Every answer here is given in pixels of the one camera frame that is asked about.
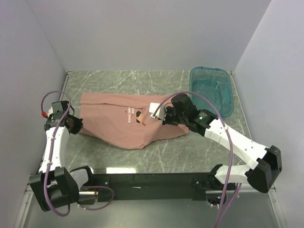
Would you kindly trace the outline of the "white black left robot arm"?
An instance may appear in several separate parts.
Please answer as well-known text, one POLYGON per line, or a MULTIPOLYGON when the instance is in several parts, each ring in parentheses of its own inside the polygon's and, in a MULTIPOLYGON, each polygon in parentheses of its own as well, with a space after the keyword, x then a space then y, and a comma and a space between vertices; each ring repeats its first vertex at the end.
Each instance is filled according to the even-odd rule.
POLYGON ((78 134, 83 127, 82 119, 69 113, 69 102, 59 101, 51 105, 44 124, 47 137, 44 156, 38 173, 29 179, 30 187, 43 211, 51 208, 47 193, 54 208, 68 206, 80 201, 80 189, 91 190, 95 179, 88 166, 68 171, 65 167, 65 152, 71 134, 78 134))

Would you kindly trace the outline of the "pink t shirt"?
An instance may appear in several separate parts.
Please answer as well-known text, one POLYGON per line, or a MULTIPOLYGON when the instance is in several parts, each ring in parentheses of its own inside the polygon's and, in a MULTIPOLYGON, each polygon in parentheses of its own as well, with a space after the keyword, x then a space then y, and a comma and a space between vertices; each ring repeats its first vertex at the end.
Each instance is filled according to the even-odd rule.
POLYGON ((82 93, 81 133, 123 149, 142 149, 157 140, 187 135, 184 125, 163 125, 150 117, 150 103, 164 99, 164 95, 82 93))

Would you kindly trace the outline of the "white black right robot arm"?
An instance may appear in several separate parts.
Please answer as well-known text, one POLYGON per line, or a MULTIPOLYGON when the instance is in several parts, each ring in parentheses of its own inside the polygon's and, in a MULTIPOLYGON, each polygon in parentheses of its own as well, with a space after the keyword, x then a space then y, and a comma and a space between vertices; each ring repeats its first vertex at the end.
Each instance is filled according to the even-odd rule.
POLYGON ((224 184, 249 184, 261 193, 267 193, 282 171, 281 151, 272 145, 258 144, 226 125, 219 114, 206 109, 199 110, 185 93, 169 97, 171 106, 164 102, 151 115, 163 124, 185 125, 190 131, 217 142, 230 150, 244 164, 217 165, 209 177, 209 186, 215 190, 224 184))

